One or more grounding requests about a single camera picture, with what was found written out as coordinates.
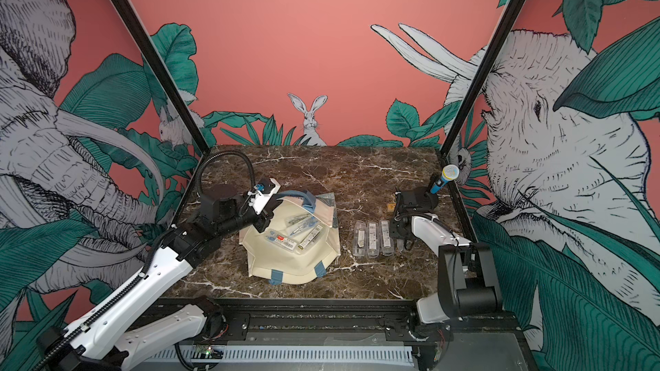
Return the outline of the clear plastic compass case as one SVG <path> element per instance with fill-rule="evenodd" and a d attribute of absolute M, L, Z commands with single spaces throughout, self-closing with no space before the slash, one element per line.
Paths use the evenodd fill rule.
<path fill-rule="evenodd" d="M 366 256 L 367 227 L 363 221 L 356 221 L 354 226 L 352 254 L 355 257 Z"/>

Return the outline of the cream canvas tote bag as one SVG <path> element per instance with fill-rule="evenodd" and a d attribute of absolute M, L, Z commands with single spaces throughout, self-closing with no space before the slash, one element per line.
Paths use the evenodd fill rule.
<path fill-rule="evenodd" d="M 249 276 L 271 284 L 305 284 L 326 275 L 341 255 L 335 195 L 284 192 L 268 227 L 244 228 L 239 244 L 247 251 Z"/>

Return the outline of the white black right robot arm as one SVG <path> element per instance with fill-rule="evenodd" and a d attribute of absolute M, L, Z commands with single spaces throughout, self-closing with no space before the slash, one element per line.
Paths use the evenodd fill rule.
<path fill-rule="evenodd" d="M 392 235 L 410 247 L 422 241 L 438 257 L 438 290 L 417 300 L 419 321 L 438 324 L 503 308 L 491 248 L 455 233 L 434 213 L 438 197 L 425 187 L 399 191 L 391 220 Z"/>

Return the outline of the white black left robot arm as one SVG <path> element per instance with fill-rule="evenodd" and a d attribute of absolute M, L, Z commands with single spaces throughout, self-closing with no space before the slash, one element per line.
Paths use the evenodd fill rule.
<path fill-rule="evenodd" d="M 201 194 L 199 212 L 161 234 L 141 270 L 67 328 L 51 327 L 39 337 L 43 357 L 35 369 L 114 370 L 104 358 L 129 326 L 216 252 L 225 237 L 249 226 L 265 228 L 273 216 L 268 204 L 276 200 L 278 189 L 278 182 L 264 179 L 244 195 L 230 196 L 225 188 L 219 197 Z"/>

